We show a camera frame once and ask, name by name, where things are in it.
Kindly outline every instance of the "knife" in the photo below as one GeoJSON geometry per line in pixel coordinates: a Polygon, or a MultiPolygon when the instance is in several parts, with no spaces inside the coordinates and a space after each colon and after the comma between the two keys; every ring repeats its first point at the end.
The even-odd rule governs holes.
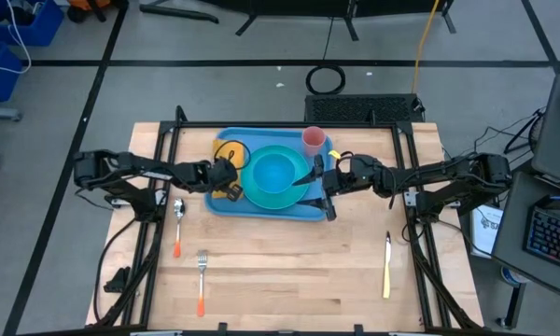
{"type": "Polygon", "coordinates": [[[385,261],[384,261],[384,299],[390,298],[390,258],[392,257],[392,244],[390,231],[385,236],[385,261]]]}

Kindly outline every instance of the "white paper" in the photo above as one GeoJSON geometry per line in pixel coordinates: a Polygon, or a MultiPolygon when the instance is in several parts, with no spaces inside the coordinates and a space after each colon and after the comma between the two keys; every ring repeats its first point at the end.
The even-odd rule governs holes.
{"type": "MultiPolygon", "coordinates": [[[[497,229],[502,220],[504,212],[491,206],[482,205],[473,209],[471,217],[471,241],[481,250],[491,253],[496,242],[497,229]]],[[[470,254],[476,257],[490,259],[483,252],[474,246],[471,247],[470,254]]]]}

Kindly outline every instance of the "orange handle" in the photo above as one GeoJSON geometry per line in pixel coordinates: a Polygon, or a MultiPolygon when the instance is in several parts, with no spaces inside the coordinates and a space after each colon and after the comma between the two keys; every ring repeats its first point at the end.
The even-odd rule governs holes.
{"type": "Polygon", "coordinates": [[[205,315],[205,308],[203,307],[203,295],[199,296],[199,304],[197,304],[197,316],[203,317],[205,315]]]}
{"type": "Polygon", "coordinates": [[[177,240],[175,244],[175,258],[180,257],[180,241],[177,240]]]}

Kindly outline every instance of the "wooden tabletop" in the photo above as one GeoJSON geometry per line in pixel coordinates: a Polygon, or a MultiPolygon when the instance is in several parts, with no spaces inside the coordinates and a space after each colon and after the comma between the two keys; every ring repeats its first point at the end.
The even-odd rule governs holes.
{"type": "MultiPolygon", "coordinates": [[[[158,127],[158,123],[135,124],[129,150],[151,158],[158,127]]],[[[443,160],[437,126],[420,123],[413,129],[420,164],[443,160]]],[[[211,160],[212,141],[219,131],[182,129],[176,162],[211,160]]],[[[365,153],[386,166],[396,165],[389,130],[326,132],[339,152],[365,153]]],[[[401,143],[408,164],[403,136],[401,143]]],[[[145,178],[132,182],[147,185],[145,178]]],[[[219,217],[206,209],[202,194],[171,188],[170,200],[175,197],[182,197],[187,204],[181,226],[182,256],[173,258],[176,219],[173,202],[169,202],[150,329],[217,329],[219,322],[227,322],[230,330],[352,331],[355,324],[362,324],[366,331],[423,330],[411,249],[400,236],[405,224],[401,197],[396,198],[392,210],[388,210],[388,200],[371,191],[335,197],[338,218],[332,222],[219,217]],[[392,236],[392,288],[387,300],[382,299],[386,231],[392,236]],[[199,249],[208,250],[209,255],[204,317],[196,315],[199,249]]],[[[107,239],[132,217],[130,208],[116,210],[107,239]]],[[[458,225],[455,210],[444,210],[441,218],[458,225]]],[[[119,267],[132,264],[138,230],[139,224],[133,225],[110,247],[100,288],[119,267]]],[[[482,325],[462,235],[440,224],[433,230],[444,284],[469,316],[482,325]]],[[[438,326],[435,292],[429,282],[427,287],[433,323],[438,326]]],[[[141,287],[134,322],[138,321],[143,294],[141,287]]],[[[100,290],[101,315],[117,297],[100,290]]],[[[87,321],[94,321],[91,308],[87,321]]]]}

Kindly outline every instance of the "yellow handle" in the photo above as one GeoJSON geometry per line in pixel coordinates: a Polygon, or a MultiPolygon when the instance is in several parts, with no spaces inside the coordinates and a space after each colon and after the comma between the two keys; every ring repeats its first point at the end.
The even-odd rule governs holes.
{"type": "Polygon", "coordinates": [[[331,156],[334,157],[334,159],[339,160],[340,159],[340,153],[337,152],[336,150],[331,150],[330,152],[328,152],[328,154],[330,154],[331,156]]]}
{"type": "Polygon", "coordinates": [[[384,266],[384,299],[390,298],[390,267],[388,263],[384,266]]]}

